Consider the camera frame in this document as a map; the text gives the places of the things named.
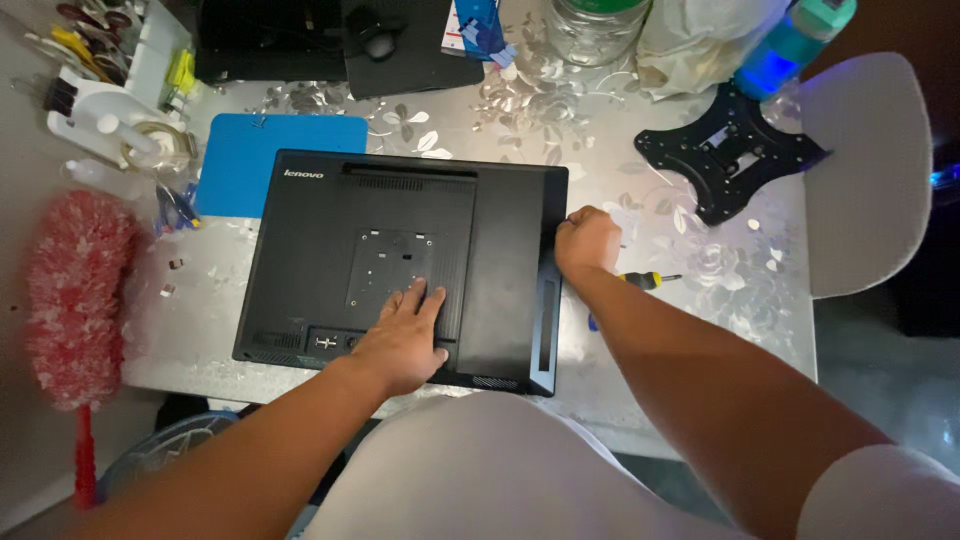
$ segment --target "pink feather duster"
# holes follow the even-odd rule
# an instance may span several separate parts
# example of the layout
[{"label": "pink feather duster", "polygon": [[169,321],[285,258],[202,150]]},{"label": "pink feather duster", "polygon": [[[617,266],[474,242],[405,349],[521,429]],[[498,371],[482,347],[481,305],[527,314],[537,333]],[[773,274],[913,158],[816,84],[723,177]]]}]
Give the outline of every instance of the pink feather duster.
[{"label": "pink feather duster", "polygon": [[26,350],[54,408],[77,410],[76,496],[83,508],[93,505],[95,482],[90,410],[120,383],[119,292],[136,236],[120,199],[70,191],[47,210],[27,269]]}]

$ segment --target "desk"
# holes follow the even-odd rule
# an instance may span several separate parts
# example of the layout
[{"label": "desk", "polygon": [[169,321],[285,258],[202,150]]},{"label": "desk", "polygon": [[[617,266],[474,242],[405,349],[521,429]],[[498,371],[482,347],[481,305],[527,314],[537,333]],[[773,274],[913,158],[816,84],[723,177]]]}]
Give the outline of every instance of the desk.
[{"label": "desk", "polygon": [[[638,91],[627,57],[601,68],[564,65],[550,52],[540,17],[506,4],[504,30],[520,54],[506,70],[488,67],[482,85],[355,101],[346,84],[235,83],[209,89],[190,108],[190,129],[203,146],[219,112],[345,113],[367,118],[371,154],[566,166],[568,211],[595,205],[624,230],[618,271],[684,274],[651,294],[815,379],[800,175],[766,185],[744,211],[707,228],[694,214],[690,183],[649,167],[633,138],[644,129],[689,123],[707,110],[713,94],[654,104]],[[259,223],[205,223],[199,232],[162,238],[138,259],[128,290],[123,381],[267,403],[316,372],[230,358]],[[169,262],[181,258],[184,265],[172,270]],[[175,287],[171,295],[160,294],[164,285]],[[636,405],[600,335],[588,331],[587,315],[566,287],[557,393],[530,399],[582,423],[614,451],[677,457]],[[471,391],[426,385],[391,399],[375,417],[423,397]]]}]

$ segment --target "screwdriver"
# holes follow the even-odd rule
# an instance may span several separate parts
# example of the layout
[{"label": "screwdriver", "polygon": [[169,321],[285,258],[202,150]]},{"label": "screwdriver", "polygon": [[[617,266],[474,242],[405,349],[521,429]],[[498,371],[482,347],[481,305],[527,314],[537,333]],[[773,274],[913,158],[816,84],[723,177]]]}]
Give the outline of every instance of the screwdriver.
[{"label": "screwdriver", "polygon": [[[645,274],[640,274],[639,272],[631,272],[629,274],[620,274],[617,276],[621,280],[627,283],[632,283],[642,290],[654,290],[659,287],[663,282],[673,282],[683,277],[682,274],[675,274],[673,276],[661,276],[657,272],[647,272]],[[587,316],[587,326],[589,326],[590,331],[599,331],[597,328],[596,321],[593,320],[593,313]]]}]

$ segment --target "blue cutting mat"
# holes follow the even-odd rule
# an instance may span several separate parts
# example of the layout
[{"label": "blue cutting mat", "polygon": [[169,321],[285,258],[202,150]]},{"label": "blue cutting mat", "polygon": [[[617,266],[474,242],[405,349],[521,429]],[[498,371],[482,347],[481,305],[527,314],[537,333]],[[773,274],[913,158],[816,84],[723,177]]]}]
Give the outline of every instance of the blue cutting mat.
[{"label": "blue cutting mat", "polygon": [[[263,127],[254,122],[266,118]],[[357,116],[217,114],[210,123],[204,170],[197,186],[201,215],[260,217],[276,151],[324,150],[363,154],[367,121]]]}]

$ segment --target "black monitor wall mount bracket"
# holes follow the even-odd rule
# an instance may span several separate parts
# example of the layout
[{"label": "black monitor wall mount bracket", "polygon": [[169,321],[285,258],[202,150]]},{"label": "black monitor wall mount bracket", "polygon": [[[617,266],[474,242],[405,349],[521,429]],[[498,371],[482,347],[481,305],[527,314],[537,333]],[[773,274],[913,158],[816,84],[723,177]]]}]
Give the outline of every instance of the black monitor wall mount bracket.
[{"label": "black monitor wall mount bracket", "polygon": [[713,105],[692,124],[644,130],[634,146],[654,168],[678,172],[693,183],[697,215],[710,226],[743,210],[764,184],[805,171],[828,155],[810,137],[768,124],[760,103],[732,82],[717,88]]}]

